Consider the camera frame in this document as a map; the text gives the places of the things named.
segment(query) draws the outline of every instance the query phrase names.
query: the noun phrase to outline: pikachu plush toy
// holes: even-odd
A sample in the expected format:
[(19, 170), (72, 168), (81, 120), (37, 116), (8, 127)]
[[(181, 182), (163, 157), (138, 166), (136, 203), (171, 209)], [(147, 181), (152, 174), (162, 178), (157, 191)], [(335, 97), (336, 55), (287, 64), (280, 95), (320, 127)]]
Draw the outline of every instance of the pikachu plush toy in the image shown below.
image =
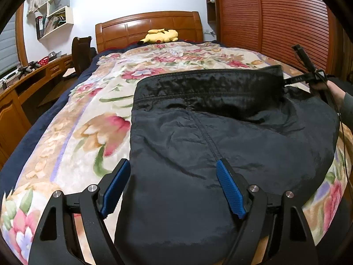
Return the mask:
[(176, 42), (178, 40), (178, 32), (175, 30), (149, 30), (148, 34), (140, 43), (167, 43), (167, 42)]

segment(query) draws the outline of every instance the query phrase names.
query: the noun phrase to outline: window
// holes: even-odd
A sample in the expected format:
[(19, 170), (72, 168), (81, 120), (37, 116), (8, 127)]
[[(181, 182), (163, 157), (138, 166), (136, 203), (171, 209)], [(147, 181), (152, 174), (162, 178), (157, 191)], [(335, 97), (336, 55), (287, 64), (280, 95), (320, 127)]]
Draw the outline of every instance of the window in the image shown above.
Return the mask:
[(15, 17), (16, 13), (11, 17), (0, 34), (0, 78), (16, 70), (19, 65), (16, 47)]

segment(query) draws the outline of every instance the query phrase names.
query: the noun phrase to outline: wooden wardrobe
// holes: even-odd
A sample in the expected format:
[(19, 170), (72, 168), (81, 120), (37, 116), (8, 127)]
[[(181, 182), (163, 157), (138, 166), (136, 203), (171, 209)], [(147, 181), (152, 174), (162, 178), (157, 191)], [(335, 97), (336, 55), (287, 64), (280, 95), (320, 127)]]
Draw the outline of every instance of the wooden wardrobe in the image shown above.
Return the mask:
[(218, 0), (217, 7), (217, 38), (229, 47), (254, 50), (304, 70), (291, 48), (300, 44), (328, 73), (346, 79), (353, 70), (353, 45), (347, 46), (347, 36), (322, 0)]

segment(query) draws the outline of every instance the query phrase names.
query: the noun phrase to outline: blue rubber pad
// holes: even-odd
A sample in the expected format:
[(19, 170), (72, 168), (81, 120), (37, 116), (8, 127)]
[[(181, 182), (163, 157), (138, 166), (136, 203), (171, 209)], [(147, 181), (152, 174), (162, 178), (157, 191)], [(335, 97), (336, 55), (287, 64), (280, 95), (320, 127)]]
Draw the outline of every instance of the blue rubber pad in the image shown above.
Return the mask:
[(221, 160), (217, 161), (216, 173), (232, 212), (243, 219), (246, 216), (243, 196)]
[(130, 162), (127, 160), (124, 162), (118, 174), (112, 180), (110, 186), (104, 193), (103, 206), (100, 211), (104, 219), (107, 218), (109, 214), (114, 212), (121, 194), (124, 191), (126, 184), (128, 183), (130, 174)]

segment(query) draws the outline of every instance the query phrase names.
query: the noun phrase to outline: blue gripper pad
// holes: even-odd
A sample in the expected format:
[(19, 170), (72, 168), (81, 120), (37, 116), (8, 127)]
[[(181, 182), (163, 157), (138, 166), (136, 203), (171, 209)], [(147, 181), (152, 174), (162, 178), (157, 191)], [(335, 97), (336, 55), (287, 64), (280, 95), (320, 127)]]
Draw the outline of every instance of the blue gripper pad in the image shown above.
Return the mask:
[(103, 219), (114, 212), (131, 174), (130, 162), (121, 159), (115, 169), (99, 182), (97, 209)]
[(226, 159), (217, 161), (216, 173), (232, 212), (244, 219), (251, 207), (246, 180), (233, 171)]

